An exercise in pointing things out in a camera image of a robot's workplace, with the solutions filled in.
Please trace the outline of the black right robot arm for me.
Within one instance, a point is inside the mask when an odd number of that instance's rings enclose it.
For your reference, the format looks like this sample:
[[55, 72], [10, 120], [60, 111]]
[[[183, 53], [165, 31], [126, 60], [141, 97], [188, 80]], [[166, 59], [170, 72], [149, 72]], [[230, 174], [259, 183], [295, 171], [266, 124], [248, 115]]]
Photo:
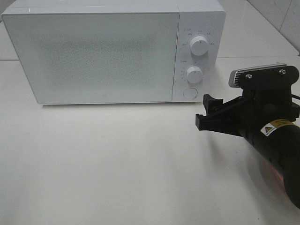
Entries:
[[205, 94], [206, 115], [195, 116], [200, 131], [243, 137], [282, 176], [290, 201], [300, 206], [300, 107], [290, 88], [244, 90], [228, 102]]

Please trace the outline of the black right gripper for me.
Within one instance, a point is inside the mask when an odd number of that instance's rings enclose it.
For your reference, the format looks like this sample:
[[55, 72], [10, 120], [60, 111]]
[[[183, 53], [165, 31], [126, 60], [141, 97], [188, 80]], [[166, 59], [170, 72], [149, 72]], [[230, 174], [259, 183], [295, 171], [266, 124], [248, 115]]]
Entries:
[[195, 115], [199, 131], [235, 136], [296, 135], [291, 88], [244, 90], [242, 96], [227, 102], [205, 94], [203, 105], [206, 115]]

